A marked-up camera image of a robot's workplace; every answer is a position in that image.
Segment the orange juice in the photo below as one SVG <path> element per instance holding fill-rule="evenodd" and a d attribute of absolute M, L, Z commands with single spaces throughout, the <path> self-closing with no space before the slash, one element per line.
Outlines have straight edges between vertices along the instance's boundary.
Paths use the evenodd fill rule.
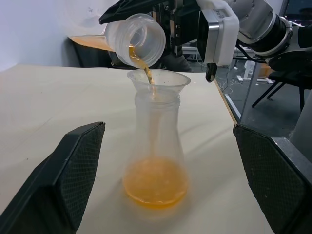
<path fill-rule="evenodd" d="M 129 165 L 123 177 L 126 194 L 150 208 L 167 208 L 178 203 L 188 189 L 187 174 L 165 157 L 150 156 Z"/>
<path fill-rule="evenodd" d="M 150 84 L 155 84 L 154 80 L 152 78 L 152 72 L 148 68 L 148 65 L 139 56 L 136 55 L 135 47 L 129 46 L 129 56 L 130 56 L 131 62 L 133 62 L 139 68 L 141 68 L 142 70 L 145 71 L 145 74 L 146 74 L 146 76 L 148 78 L 148 82 Z"/>
<path fill-rule="evenodd" d="M 101 50 L 114 51 L 107 43 L 106 37 L 103 35 L 85 35 L 70 37 L 70 39 L 79 45 L 84 45 Z"/>

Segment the table surface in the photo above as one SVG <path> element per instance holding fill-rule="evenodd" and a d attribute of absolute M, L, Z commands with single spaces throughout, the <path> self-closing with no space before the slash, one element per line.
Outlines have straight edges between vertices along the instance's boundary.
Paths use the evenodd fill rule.
<path fill-rule="evenodd" d="M 97 176 L 78 234 L 271 234 L 245 176 L 215 83 L 186 74 L 178 130 L 191 187 L 175 210 L 136 209 L 121 176 L 135 129 L 127 71 L 18 65 L 0 73 L 0 212 L 61 138 L 104 121 Z"/>

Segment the translucent plastic bottle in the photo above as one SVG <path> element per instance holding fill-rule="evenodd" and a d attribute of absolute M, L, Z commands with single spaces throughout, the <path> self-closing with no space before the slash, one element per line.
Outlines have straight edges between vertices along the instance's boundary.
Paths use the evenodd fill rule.
<path fill-rule="evenodd" d="M 127 195 L 150 208 L 167 208 L 186 195 L 189 182 L 177 131 L 179 92 L 190 79 L 151 69 L 155 85 L 141 70 L 128 73 L 137 88 L 134 150 L 123 176 Z"/>
<path fill-rule="evenodd" d="M 135 50 L 136 56 L 152 66 L 165 48 L 163 29 L 146 14 L 100 25 L 99 17 L 113 4 L 103 0 L 57 0 L 58 21 L 66 35 L 78 44 L 115 51 L 123 63 L 142 68 L 129 54 Z"/>

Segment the glass flask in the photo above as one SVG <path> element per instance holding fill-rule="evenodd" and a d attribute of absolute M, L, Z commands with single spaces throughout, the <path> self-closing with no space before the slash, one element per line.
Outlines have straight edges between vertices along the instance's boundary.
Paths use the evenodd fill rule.
<path fill-rule="evenodd" d="M 123 186 L 136 203 L 166 208 L 182 200 L 189 186 L 177 120 L 179 92 L 191 81 L 174 72 L 151 72 L 155 85 L 142 70 L 128 73 L 137 89 L 136 135 Z"/>

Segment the chair leg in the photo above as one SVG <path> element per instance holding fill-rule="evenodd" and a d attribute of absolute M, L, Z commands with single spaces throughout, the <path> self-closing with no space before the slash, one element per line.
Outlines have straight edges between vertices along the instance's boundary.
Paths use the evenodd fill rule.
<path fill-rule="evenodd" d="M 272 84 L 271 87 L 268 88 L 267 91 L 265 91 L 263 95 L 261 95 L 261 97 L 259 97 L 258 100 L 254 102 L 252 107 L 254 108 L 275 86 L 277 86 L 278 83 L 279 82 L 275 81 L 274 84 Z"/>
<path fill-rule="evenodd" d="M 270 95 L 268 95 L 267 99 L 272 100 L 272 99 L 270 99 L 270 98 L 271 98 L 278 90 L 280 90 L 284 85 L 285 85 L 285 83 L 282 83 L 280 86 L 278 86 L 276 89 L 274 89 L 274 90 L 272 91 L 272 93 L 270 93 Z"/>
<path fill-rule="evenodd" d="M 300 112 L 302 112 L 304 107 L 304 88 L 299 87 L 299 94 L 300 94 Z"/>

